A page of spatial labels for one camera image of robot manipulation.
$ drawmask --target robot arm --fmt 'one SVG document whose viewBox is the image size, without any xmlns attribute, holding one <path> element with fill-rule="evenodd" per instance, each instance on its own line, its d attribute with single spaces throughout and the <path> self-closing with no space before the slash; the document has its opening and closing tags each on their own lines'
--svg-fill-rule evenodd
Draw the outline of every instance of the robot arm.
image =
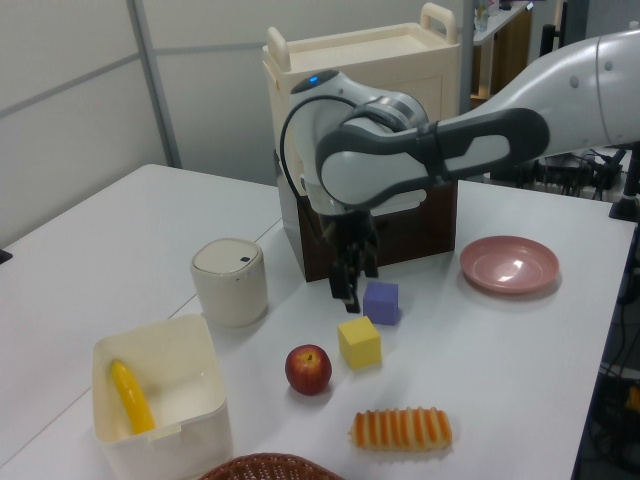
<svg viewBox="0 0 640 480">
<path fill-rule="evenodd" d="M 292 114 L 299 111 L 292 127 L 305 190 L 337 251 L 334 297 L 359 311 L 356 279 L 362 264 L 375 265 L 376 247 L 364 218 L 394 195 L 541 156 L 640 140 L 639 50 L 640 30 L 563 47 L 482 106 L 433 123 L 413 98 L 342 73 L 301 82 L 292 91 Z"/>
</svg>

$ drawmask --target yellow cube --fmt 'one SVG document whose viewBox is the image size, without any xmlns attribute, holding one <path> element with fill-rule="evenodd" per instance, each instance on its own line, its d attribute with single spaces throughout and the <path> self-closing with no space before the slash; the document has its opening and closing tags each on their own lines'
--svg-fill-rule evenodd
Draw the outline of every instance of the yellow cube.
<svg viewBox="0 0 640 480">
<path fill-rule="evenodd" d="M 338 325 L 340 353 L 353 370 L 382 361 L 382 340 L 369 317 Z"/>
</svg>

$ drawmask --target block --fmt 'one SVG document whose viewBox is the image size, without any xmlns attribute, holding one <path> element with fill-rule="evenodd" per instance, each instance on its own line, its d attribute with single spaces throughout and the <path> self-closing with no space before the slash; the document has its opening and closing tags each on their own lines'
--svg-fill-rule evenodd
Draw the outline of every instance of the block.
<svg viewBox="0 0 640 480">
<path fill-rule="evenodd" d="M 363 312 L 378 325 L 398 323 L 398 285 L 395 283 L 369 282 L 364 292 Z"/>
<path fill-rule="evenodd" d="M 382 361 L 382 340 L 369 317 L 360 317 L 338 325 L 340 353 L 353 369 Z"/>
</svg>

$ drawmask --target container lid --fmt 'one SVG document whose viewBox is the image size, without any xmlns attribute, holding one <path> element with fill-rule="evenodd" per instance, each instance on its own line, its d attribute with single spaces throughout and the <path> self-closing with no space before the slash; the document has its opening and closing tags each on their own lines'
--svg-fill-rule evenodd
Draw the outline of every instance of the container lid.
<svg viewBox="0 0 640 480">
<path fill-rule="evenodd" d="M 259 254 L 259 247 L 253 242 L 223 238 L 200 250 L 193 259 L 193 265 L 198 270 L 226 275 L 246 268 Z"/>
</svg>

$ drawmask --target red apple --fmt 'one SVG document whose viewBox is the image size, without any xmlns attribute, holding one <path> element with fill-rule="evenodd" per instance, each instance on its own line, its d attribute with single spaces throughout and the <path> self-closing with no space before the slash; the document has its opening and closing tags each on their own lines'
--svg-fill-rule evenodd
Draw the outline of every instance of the red apple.
<svg viewBox="0 0 640 480">
<path fill-rule="evenodd" d="M 284 371 L 294 390 L 303 395 L 317 395 L 329 384 L 331 360 L 317 345 L 300 345 L 287 355 Z"/>
</svg>

